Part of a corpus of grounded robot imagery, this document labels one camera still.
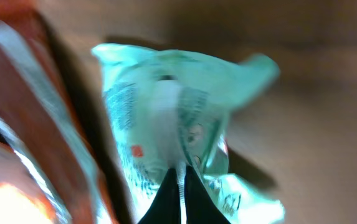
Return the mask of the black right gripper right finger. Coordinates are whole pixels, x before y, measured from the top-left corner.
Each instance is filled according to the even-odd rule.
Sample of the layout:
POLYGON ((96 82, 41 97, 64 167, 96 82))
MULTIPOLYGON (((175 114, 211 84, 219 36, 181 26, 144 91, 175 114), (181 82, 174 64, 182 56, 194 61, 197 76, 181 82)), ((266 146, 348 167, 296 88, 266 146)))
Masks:
POLYGON ((230 224, 218 210, 193 167, 186 167, 184 198, 188 224, 230 224))

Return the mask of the orange white snack packet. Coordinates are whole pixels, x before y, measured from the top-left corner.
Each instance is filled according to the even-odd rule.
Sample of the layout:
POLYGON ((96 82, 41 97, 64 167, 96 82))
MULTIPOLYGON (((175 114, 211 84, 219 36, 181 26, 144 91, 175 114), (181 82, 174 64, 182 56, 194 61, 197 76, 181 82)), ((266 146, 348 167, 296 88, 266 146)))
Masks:
POLYGON ((0 224, 52 224, 56 213, 29 171, 0 142, 0 224))

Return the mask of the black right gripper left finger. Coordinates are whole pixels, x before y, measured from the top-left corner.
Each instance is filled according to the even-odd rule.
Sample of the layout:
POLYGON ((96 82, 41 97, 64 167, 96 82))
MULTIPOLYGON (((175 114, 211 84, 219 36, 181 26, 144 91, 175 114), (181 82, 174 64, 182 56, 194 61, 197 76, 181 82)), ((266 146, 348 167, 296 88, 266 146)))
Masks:
POLYGON ((179 187, 175 169, 169 169, 150 208, 138 224, 180 224, 179 187))

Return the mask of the teal snack packet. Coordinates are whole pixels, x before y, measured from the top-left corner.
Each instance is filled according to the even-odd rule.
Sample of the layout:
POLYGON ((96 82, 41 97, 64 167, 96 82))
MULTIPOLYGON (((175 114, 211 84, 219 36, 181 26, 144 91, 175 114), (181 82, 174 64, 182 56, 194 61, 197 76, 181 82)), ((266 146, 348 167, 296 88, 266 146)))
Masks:
POLYGON ((183 50, 99 44, 103 97, 137 220, 159 199, 169 171, 178 187, 178 218, 189 222, 184 185, 193 173, 206 200, 230 223, 282 223, 285 208, 229 172, 231 114, 279 76, 255 54, 241 63, 183 50))

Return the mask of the brown orange snack packet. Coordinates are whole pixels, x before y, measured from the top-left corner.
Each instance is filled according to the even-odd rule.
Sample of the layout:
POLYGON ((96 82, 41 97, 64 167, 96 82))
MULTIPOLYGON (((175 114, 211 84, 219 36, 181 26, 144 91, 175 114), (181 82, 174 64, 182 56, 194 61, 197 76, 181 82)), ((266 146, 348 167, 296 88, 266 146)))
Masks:
POLYGON ((50 203, 55 223, 115 223, 39 18, 0 17, 0 134, 50 203))

